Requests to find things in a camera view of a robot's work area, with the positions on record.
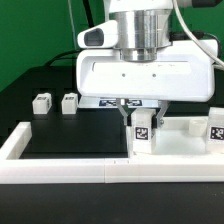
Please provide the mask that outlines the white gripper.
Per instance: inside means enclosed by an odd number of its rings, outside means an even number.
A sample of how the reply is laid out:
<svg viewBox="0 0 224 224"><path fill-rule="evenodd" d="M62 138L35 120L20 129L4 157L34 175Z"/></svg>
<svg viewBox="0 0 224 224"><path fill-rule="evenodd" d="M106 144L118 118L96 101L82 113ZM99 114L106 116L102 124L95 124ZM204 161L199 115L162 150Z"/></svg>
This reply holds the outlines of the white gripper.
<svg viewBox="0 0 224 224"><path fill-rule="evenodd" d="M87 97L117 98L125 126L130 115L125 99L162 100L156 114L160 128L169 101L205 102L214 94L213 60L191 40L173 42L148 62L121 59L114 20L79 33L77 40L83 49L76 61L78 91Z"/></svg>

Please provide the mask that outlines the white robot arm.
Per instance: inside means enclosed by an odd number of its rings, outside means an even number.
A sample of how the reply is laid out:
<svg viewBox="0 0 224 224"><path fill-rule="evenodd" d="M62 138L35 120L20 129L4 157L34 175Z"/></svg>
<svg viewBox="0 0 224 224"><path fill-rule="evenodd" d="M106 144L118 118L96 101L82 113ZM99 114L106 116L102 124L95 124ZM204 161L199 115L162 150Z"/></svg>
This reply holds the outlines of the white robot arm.
<svg viewBox="0 0 224 224"><path fill-rule="evenodd" d="M184 7L215 7L223 0L103 0L105 22L78 35L78 91L85 97L114 98L125 120L123 99L158 102L156 124L171 101L206 102L214 94L218 44L198 40L188 29L175 40L171 13Z"/></svg>

